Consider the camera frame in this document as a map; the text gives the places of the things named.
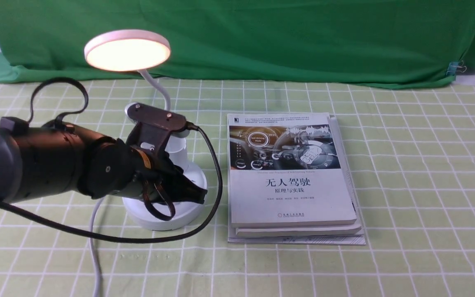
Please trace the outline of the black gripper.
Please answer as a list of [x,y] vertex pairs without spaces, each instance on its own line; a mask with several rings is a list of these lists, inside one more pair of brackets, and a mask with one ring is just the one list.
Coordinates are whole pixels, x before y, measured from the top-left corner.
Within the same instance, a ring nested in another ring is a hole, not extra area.
[[185,144],[121,145],[130,174],[120,192],[130,214],[152,221],[195,216],[205,202],[206,177],[187,158]]

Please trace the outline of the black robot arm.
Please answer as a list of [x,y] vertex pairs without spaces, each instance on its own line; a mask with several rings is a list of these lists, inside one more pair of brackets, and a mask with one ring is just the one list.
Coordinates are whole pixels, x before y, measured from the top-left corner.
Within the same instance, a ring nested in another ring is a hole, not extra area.
[[16,117],[0,121],[0,203],[19,203],[75,191],[92,199],[131,198],[161,220],[155,205],[203,204],[207,190],[196,185],[165,147],[170,134],[159,133],[150,148],[147,126],[137,124],[127,141],[54,120],[30,127]]

